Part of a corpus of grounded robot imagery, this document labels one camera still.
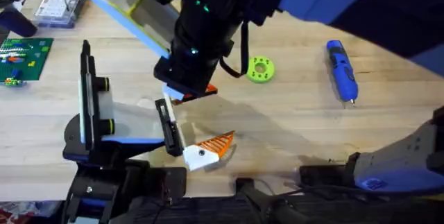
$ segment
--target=wooden surface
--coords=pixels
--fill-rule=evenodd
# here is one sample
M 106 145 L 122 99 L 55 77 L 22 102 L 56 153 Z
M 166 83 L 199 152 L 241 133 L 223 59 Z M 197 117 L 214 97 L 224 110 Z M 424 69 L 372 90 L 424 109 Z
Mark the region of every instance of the wooden surface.
M 40 0 L 28 0 L 32 15 Z M 114 100 L 154 108 L 161 82 L 158 58 L 123 26 L 88 1 L 73 30 L 39 29 L 54 37 L 39 81 L 0 87 L 0 200 L 63 199 L 76 165 L 63 160 L 63 131 L 78 113 L 78 57 L 88 39 L 97 72 L 109 76 Z M 328 40 L 343 42 L 359 83 L 359 98 L 344 109 L 325 53 Z M 239 68 L 239 34 L 231 65 Z M 239 176 L 265 181 L 275 193 L 290 190 L 302 164 L 343 163 L 355 151 L 381 148 L 409 133 L 444 103 L 444 81 L 388 51 L 317 23 L 275 13 L 263 27 L 250 24 L 250 54 L 271 58 L 273 80 L 255 84 L 220 67 L 219 94 L 176 107 L 187 142 L 236 130 L 228 158 L 188 173 L 187 196 L 227 196 Z M 153 166 L 182 166 L 163 148 L 139 156 Z M 257 183 L 261 189 L 263 183 Z

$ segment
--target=green washer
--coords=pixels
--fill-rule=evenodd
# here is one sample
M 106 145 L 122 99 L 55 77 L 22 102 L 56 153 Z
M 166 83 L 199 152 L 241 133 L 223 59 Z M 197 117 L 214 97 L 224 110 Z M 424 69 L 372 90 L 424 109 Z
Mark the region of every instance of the green washer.
M 264 56 L 256 56 L 248 61 L 247 77 L 254 83 L 266 83 L 275 74 L 275 65 Z

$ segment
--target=blue screwdriver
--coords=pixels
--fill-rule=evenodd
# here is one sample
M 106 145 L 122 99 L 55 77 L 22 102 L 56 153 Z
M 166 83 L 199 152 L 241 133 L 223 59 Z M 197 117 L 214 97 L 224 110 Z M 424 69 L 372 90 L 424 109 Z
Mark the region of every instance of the blue screwdriver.
M 341 100 L 355 103 L 358 97 L 358 84 L 344 46 L 339 40 L 330 40 L 327 42 L 327 50 L 332 61 L 333 75 Z

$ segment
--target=orange and white object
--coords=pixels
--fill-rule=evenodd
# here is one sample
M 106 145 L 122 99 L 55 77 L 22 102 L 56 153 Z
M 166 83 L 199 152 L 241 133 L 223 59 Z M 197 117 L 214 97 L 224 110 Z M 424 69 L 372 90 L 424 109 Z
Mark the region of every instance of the orange and white object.
M 190 145 L 183 150 L 183 157 L 190 171 L 216 163 L 223 157 L 234 137 L 234 131 L 230 131 L 207 141 Z

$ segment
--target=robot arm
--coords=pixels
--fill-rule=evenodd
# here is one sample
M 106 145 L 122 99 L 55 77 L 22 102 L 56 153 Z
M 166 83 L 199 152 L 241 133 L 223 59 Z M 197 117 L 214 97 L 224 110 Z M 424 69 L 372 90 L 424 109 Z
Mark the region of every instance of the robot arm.
M 248 59 L 246 24 L 261 26 L 275 10 L 345 30 L 444 75 L 439 65 L 444 54 L 443 5 L 444 0 L 182 0 L 171 54 L 160 59 L 154 75 L 170 88 L 196 96 L 203 95 L 218 62 L 229 74 L 241 76 Z M 224 57 L 242 22 L 244 65 L 238 73 Z

